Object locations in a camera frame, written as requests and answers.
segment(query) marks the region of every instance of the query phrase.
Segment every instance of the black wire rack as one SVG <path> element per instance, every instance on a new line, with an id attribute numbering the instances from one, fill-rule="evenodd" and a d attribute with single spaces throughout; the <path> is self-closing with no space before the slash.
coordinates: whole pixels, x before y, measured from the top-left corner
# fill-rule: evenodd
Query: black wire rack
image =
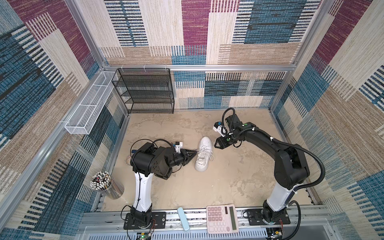
<path id="1" fill-rule="evenodd" d="M 119 68 L 115 75 L 112 83 L 128 113 L 174 112 L 175 99 L 168 68 Z"/>

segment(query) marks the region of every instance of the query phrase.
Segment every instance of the metal mesh cup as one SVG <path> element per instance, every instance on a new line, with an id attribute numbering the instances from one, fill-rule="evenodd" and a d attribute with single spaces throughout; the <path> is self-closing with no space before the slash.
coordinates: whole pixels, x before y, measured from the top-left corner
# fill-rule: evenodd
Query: metal mesh cup
<path id="1" fill-rule="evenodd" d="M 111 176 L 111 184 L 105 190 L 97 190 L 110 199 L 118 199 L 124 193 L 124 186 Z"/>

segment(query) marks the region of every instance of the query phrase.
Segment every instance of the sneaker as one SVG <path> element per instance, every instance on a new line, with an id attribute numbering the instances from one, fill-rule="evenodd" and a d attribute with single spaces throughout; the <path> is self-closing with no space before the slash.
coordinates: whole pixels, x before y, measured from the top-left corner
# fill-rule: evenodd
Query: sneaker
<path id="1" fill-rule="evenodd" d="M 204 172 L 208 168 L 208 161 L 215 159 L 209 137 L 203 137 L 199 143 L 199 148 L 195 150 L 197 151 L 195 168 L 200 172 Z"/>

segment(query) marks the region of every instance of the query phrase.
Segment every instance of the white mesh tray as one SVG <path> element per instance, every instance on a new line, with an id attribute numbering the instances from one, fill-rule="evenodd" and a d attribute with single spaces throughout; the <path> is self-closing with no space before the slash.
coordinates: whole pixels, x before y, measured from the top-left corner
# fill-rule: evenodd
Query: white mesh tray
<path id="1" fill-rule="evenodd" d="M 70 134 L 89 134 L 113 89 L 115 72 L 102 72 L 65 124 Z"/>

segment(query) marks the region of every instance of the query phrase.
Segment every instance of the pink calculator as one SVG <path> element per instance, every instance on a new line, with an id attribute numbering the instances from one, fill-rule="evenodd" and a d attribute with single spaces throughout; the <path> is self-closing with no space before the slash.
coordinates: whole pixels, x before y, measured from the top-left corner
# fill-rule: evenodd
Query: pink calculator
<path id="1" fill-rule="evenodd" d="M 239 225 L 235 205 L 207 206 L 207 230 L 209 234 L 237 233 Z"/>

